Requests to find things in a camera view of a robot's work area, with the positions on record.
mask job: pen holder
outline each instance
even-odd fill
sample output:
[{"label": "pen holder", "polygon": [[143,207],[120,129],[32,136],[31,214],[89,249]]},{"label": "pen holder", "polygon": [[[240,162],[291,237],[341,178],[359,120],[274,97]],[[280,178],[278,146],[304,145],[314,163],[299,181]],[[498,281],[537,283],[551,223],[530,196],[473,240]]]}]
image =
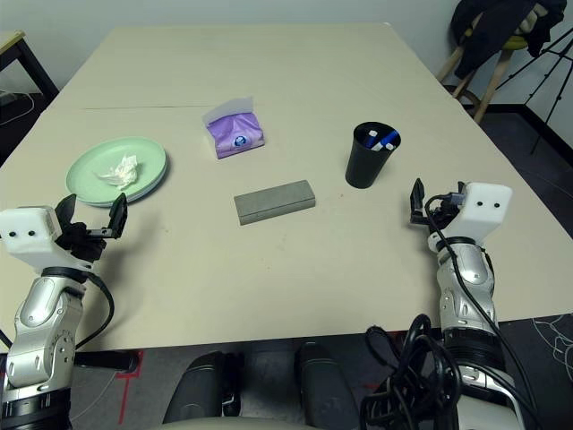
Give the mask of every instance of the pen holder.
[{"label": "pen holder", "polygon": [[386,160],[400,145],[400,136],[396,136],[392,141],[393,150],[382,148],[381,150],[371,150],[366,148],[369,139],[369,132],[377,132],[377,141],[395,131],[394,128],[382,123],[362,123],[355,128],[354,141],[348,166],[346,167],[346,181],[355,188],[368,188],[374,183],[374,179],[380,173]]}]

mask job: tissue box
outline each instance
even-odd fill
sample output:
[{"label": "tissue box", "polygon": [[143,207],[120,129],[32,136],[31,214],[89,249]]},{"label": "tissue box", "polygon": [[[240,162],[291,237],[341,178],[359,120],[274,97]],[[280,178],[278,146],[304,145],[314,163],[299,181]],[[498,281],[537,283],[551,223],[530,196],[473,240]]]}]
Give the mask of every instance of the tissue box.
[{"label": "tissue box", "polygon": [[252,98],[233,99],[203,116],[203,123],[215,140],[218,159],[265,144],[261,126],[252,111]]}]

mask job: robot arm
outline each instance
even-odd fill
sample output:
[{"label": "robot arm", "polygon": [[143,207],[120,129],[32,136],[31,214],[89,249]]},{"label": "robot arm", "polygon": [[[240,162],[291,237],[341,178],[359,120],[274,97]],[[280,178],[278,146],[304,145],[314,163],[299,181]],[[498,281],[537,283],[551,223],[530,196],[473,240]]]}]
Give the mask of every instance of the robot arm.
[{"label": "robot arm", "polygon": [[[458,403],[459,428],[524,430],[519,404],[500,382],[514,385],[505,373],[500,339],[494,330],[493,267],[483,248],[484,239],[504,220],[512,191],[503,185],[460,184],[458,193],[439,196],[440,207],[430,210],[427,217],[422,213],[422,207],[429,208],[423,206],[423,194],[423,184],[417,179],[410,196],[411,221],[430,227],[428,246],[438,257],[444,346],[458,362],[464,384]],[[460,285],[454,258],[465,288]],[[499,378],[494,380],[491,373]]]},{"label": "robot arm", "polygon": [[72,223],[75,195],[56,209],[0,212],[0,236],[9,254],[40,273],[14,318],[15,340],[6,362],[2,429],[68,428],[70,386],[81,300],[105,238],[122,235],[127,201],[121,194],[106,228]]}]

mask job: black cable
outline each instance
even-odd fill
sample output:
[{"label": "black cable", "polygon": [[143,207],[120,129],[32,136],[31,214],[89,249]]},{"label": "black cable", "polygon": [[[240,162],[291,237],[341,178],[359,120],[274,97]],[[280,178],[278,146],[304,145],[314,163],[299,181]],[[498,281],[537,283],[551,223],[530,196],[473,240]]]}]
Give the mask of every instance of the black cable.
[{"label": "black cable", "polygon": [[[451,413],[461,396],[462,378],[454,357],[431,335],[427,315],[418,315],[404,340],[401,351],[381,327],[371,327],[365,335],[366,345],[376,360],[394,372],[374,394],[365,396],[360,405],[360,428],[404,425],[417,430],[418,423]],[[381,335],[398,361],[389,364],[372,345],[372,335]],[[431,364],[423,371],[424,363]]]},{"label": "black cable", "polygon": [[483,372],[484,374],[490,376],[498,385],[507,390],[521,406],[523,406],[523,408],[527,411],[530,417],[535,421],[537,427],[543,429],[543,425],[541,424],[541,421],[537,416],[537,413],[533,410],[533,407],[529,404],[529,402],[526,399],[523,398],[523,396],[515,389],[515,387],[511,386],[511,384],[508,381],[506,381],[500,374],[498,374],[497,372],[488,367],[485,367],[483,365],[477,365],[476,363],[470,363],[469,361],[458,361],[458,364],[460,366],[472,367],[475,370],[479,370],[480,372]]},{"label": "black cable", "polygon": [[103,324],[101,324],[99,326],[99,328],[97,330],[95,330],[93,333],[91,333],[90,336],[88,336],[86,339],[82,340],[80,343],[78,343],[76,345],[76,349],[79,349],[81,347],[83,347],[86,343],[88,343],[90,340],[93,340],[96,336],[98,336],[103,330],[106,329],[106,327],[109,325],[109,323],[111,322],[112,318],[114,317],[114,312],[115,312],[115,304],[114,304],[114,298],[112,297],[111,293],[109,292],[109,289],[107,289],[106,283],[95,273],[91,273],[91,272],[86,272],[85,273],[86,276],[88,277],[88,279],[96,286],[98,287],[102,293],[104,293],[104,296],[106,296],[107,299],[107,303],[109,304],[109,312],[107,314],[107,318],[106,320],[103,322]]},{"label": "black cable", "polygon": [[2,343],[6,345],[8,349],[10,349],[10,347],[12,346],[12,342],[10,341],[10,339],[8,339],[8,336],[6,336],[2,330],[0,330],[0,340],[2,341]]},{"label": "black cable", "polygon": [[500,339],[501,344],[505,347],[505,349],[508,351],[509,355],[511,356],[511,359],[514,361],[514,363],[516,364],[517,370],[519,371],[519,375],[522,379],[522,381],[524,382],[524,385],[526,387],[526,391],[527,391],[527,397],[529,397],[529,401],[531,403],[531,407],[533,408],[533,410],[537,410],[537,403],[535,402],[535,396],[533,393],[533,389],[531,387],[531,383],[529,382],[529,379],[527,378],[526,375],[526,371],[523,367],[523,365],[521,364],[521,362],[519,361],[519,358],[517,358],[517,354],[514,351],[514,349],[511,347],[511,345],[509,344],[509,342],[505,339],[505,336],[503,336],[503,334],[501,333],[501,330],[498,328],[498,326],[495,324],[495,322],[492,321],[492,318],[490,318],[490,316],[483,310],[482,306],[477,302],[477,300],[475,300],[474,296],[472,295],[472,293],[470,293],[470,291],[467,289],[466,287],[466,283],[464,282],[464,279],[459,271],[459,267],[458,267],[458,256],[456,255],[456,253],[454,252],[454,250],[452,249],[451,245],[449,244],[448,240],[446,239],[446,237],[443,235],[443,233],[441,232],[441,230],[438,228],[438,226],[436,225],[435,220],[433,219],[432,216],[432,211],[430,210],[430,205],[437,201],[437,200],[449,200],[451,197],[450,194],[446,194],[446,195],[434,195],[432,198],[430,198],[426,204],[424,205],[424,209],[426,211],[426,216],[428,217],[428,221],[430,222],[430,225],[433,227],[433,229],[436,231],[436,233],[438,234],[438,236],[440,237],[440,240],[442,241],[442,243],[446,246],[446,248],[448,249],[449,255],[451,257],[451,261],[452,264],[454,266],[454,272],[456,274],[456,279],[458,280],[459,286],[462,288],[462,290],[464,291],[464,293],[466,294],[467,298],[472,302],[472,304],[474,305],[475,309],[480,313],[480,315],[484,318],[484,320],[490,325],[490,327],[492,328],[493,332],[496,334],[496,336]]}]

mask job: wall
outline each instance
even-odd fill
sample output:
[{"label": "wall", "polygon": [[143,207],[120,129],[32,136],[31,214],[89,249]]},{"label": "wall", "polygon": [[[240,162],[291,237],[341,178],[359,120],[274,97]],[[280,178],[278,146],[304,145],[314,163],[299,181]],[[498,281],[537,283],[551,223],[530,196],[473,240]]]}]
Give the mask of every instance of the wall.
[{"label": "wall", "polygon": [[[449,20],[457,3],[458,0],[0,0],[0,30],[25,30],[30,46],[60,88],[118,25],[390,22],[435,73],[452,50]],[[561,34],[571,23],[568,19],[553,29],[553,34]],[[516,53],[511,69],[528,59],[526,52]],[[476,94],[482,94],[495,60],[476,75],[471,86]],[[551,61],[539,61],[503,88],[494,102],[523,103]],[[532,100],[531,108],[538,115],[544,116],[549,110],[567,65],[560,67],[554,79]],[[20,65],[13,64],[0,75],[0,88],[30,91],[35,87]],[[573,127],[566,114],[573,108],[572,95],[571,90],[564,94],[551,122],[570,143]]]}]

